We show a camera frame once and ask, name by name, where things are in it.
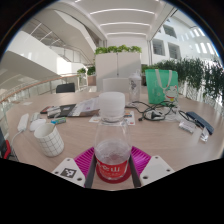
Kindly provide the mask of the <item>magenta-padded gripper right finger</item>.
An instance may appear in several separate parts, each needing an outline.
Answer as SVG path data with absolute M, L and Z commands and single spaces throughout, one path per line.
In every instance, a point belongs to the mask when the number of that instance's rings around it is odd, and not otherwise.
M 143 187 L 174 173 L 160 156 L 150 156 L 137 147 L 131 149 L 129 164 L 135 188 Z

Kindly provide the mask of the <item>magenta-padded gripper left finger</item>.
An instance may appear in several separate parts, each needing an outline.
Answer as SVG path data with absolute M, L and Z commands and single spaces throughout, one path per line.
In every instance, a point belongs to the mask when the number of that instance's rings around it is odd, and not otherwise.
M 91 147 L 75 158 L 65 158 L 52 173 L 78 186 L 91 188 L 95 167 L 94 148 Z

